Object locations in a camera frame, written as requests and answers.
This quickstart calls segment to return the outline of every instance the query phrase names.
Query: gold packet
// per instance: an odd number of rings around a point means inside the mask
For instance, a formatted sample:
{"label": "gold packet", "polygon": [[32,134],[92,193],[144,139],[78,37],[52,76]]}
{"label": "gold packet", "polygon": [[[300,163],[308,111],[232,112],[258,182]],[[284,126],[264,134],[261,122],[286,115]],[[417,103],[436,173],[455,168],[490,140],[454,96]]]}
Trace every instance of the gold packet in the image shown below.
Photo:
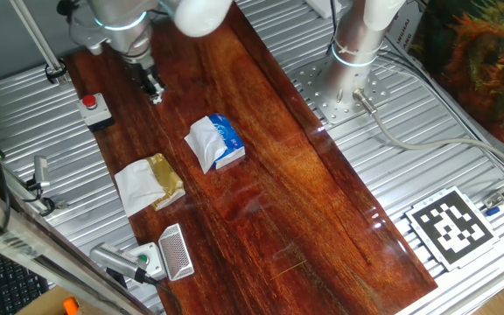
{"label": "gold packet", "polygon": [[180,179],[179,175],[172,169],[162,154],[155,154],[152,157],[147,157],[146,160],[153,170],[158,184],[163,187],[166,193],[165,196],[150,204],[153,209],[157,211],[166,207],[186,194],[182,179]]}

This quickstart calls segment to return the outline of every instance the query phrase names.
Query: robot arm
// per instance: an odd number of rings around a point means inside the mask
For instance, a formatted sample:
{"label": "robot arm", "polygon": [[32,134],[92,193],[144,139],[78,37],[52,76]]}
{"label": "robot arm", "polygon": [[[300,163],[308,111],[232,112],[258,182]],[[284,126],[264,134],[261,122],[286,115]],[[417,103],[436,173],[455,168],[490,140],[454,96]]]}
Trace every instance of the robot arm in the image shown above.
{"label": "robot arm", "polygon": [[62,0],[58,12],[67,16],[76,38],[93,54],[102,52],[106,42],[130,64],[134,78],[153,103],[162,101],[165,88],[160,83],[151,55],[151,19],[148,11],[159,5],[178,29],[187,36],[201,37],[213,32],[227,15],[232,0],[88,0],[95,25],[78,27],[72,15],[79,7]]}

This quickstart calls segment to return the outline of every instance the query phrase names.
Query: gray cable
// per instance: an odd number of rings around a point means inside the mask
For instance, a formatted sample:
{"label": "gray cable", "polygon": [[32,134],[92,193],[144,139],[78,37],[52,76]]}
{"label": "gray cable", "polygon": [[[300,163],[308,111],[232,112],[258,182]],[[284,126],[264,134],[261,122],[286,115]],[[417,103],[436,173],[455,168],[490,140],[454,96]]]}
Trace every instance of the gray cable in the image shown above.
{"label": "gray cable", "polygon": [[396,139],[394,136],[392,136],[389,131],[386,129],[384,124],[381,121],[381,118],[378,116],[377,113],[373,113],[372,117],[374,118],[374,121],[376,124],[379,126],[381,129],[382,133],[384,136],[386,136],[393,144],[402,147],[404,149],[408,150],[428,150],[432,148],[436,148],[441,145],[445,144],[470,144],[474,145],[477,147],[480,147],[482,149],[488,150],[491,153],[493,153],[501,162],[504,163],[504,153],[501,152],[500,150],[495,149],[493,146],[481,142],[479,140],[474,140],[474,139],[467,139],[467,138],[453,138],[453,139],[445,139],[445,140],[439,140],[436,142],[431,142],[431,143],[422,143],[422,144],[410,144],[410,143],[403,143],[402,141]]}

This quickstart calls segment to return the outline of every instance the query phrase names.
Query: tissue box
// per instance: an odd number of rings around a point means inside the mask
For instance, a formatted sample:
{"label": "tissue box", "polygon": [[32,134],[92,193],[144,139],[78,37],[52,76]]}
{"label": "tissue box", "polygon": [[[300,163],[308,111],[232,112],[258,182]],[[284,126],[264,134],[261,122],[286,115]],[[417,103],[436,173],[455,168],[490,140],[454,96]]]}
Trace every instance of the tissue box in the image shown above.
{"label": "tissue box", "polygon": [[244,143],[221,114],[205,116],[195,122],[185,140],[198,157],[204,174],[212,165],[220,169],[245,155]]}
{"label": "tissue box", "polygon": [[227,146],[225,152],[215,160],[215,169],[219,170],[221,167],[235,161],[237,158],[244,157],[244,143],[236,134],[236,131],[228,122],[228,119],[221,114],[213,114],[209,116],[209,120],[219,132],[223,142]]}

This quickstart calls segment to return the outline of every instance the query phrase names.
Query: wooden board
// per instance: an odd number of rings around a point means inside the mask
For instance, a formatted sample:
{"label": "wooden board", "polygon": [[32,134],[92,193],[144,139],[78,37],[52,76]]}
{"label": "wooden board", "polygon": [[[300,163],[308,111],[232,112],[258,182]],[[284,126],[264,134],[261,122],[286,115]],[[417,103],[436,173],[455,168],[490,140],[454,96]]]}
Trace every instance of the wooden board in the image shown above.
{"label": "wooden board", "polygon": [[[436,288],[235,5],[205,38],[159,25],[152,49],[168,87],[157,106],[110,50],[66,64],[115,118],[95,133],[111,174],[160,152],[185,182],[184,198],[129,218],[139,243],[180,224],[196,272],[163,283],[185,314],[393,314]],[[184,137],[212,113],[246,157],[203,174]]]}

